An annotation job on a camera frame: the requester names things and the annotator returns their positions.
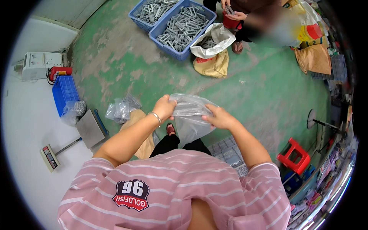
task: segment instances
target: scale pole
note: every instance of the scale pole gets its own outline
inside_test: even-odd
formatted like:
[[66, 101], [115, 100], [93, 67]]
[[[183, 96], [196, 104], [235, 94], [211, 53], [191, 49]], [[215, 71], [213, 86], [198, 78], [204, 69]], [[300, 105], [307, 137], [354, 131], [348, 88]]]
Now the scale pole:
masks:
[[69, 148], [70, 146], [72, 146], [73, 144], [77, 143], [78, 141], [81, 141], [82, 138], [79, 137], [77, 140], [73, 141], [72, 143], [70, 143], [69, 145], [65, 146], [64, 148], [62, 148], [60, 151], [58, 151], [55, 156], [59, 155], [62, 151], [64, 151], [65, 149]]

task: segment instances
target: woman's arm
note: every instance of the woman's arm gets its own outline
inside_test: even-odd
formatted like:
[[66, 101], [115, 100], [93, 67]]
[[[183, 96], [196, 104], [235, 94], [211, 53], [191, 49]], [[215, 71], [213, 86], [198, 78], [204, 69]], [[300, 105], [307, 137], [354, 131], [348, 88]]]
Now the woman's arm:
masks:
[[[171, 117], [176, 101], [169, 102], [169, 95], [160, 98], [152, 112], [156, 113], [161, 122]], [[144, 140], [160, 125], [153, 114], [148, 114], [127, 129], [121, 130], [108, 139], [94, 154], [94, 158], [105, 158], [115, 167], [127, 162], [140, 148]]]
[[213, 117], [202, 116], [202, 118], [217, 128], [231, 132], [249, 169], [256, 164], [271, 162], [267, 150], [235, 117], [224, 108], [211, 104], [207, 104], [206, 107], [213, 112]]

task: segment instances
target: green epoxy floor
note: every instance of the green epoxy floor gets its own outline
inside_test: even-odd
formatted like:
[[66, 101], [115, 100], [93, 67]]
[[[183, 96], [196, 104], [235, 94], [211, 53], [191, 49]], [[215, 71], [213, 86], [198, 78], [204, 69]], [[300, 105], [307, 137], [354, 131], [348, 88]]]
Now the green epoxy floor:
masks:
[[[141, 101], [146, 113], [164, 94], [207, 98], [240, 120], [273, 160], [290, 137], [304, 149], [316, 140], [316, 127], [306, 128], [308, 112], [314, 108], [317, 118], [326, 121], [329, 92], [323, 81], [312, 80], [299, 69], [292, 50], [250, 43], [236, 55], [229, 47], [227, 77], [202, 76], [193, 69], [193, 56], [177, 61], [165, 54], [128, 18], [137, 3], [107, 1], [85, 23], [71, 50], [79, 95], [89, 108], [98, 109], [110, 136], [120, 125], [105, 118], [107, 106], [129, 91]], [[156, 132], [162, 138], [165, 125]], [[216, 129], [202, 140], [209, 146], [230, 135]]]

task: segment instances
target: red bucket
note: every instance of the red bucket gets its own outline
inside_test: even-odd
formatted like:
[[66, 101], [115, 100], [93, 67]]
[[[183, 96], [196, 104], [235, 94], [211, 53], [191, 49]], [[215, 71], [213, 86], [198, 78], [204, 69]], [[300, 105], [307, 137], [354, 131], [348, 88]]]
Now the red bucket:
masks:
[[227, 14], [226, 11], [223, 11], [222, 14], [224, 15], [224, 20], [222, 22], [224, 24], [224, 27], [232, 29], [235, 28], [240, 23], [240, 21], [231, 20], [228, 17], [226, 17], [225, 16]]

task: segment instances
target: silver bracelet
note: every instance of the silver bracelet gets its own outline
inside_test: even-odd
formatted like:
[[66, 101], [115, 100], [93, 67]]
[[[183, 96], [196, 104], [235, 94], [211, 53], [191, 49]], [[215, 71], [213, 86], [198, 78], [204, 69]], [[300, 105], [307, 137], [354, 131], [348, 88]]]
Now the silver bracelet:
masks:
[[154, 115], [158, 120], [159, 120], [159, 123], [161, 124], [161, 119], [160, 119], [160, 117], [156, 114], [156, 113], [154, 113], [154, 112], [150, 112], [150, 113], [148, 113], [148, 114], [152, 114], [152, 115]]

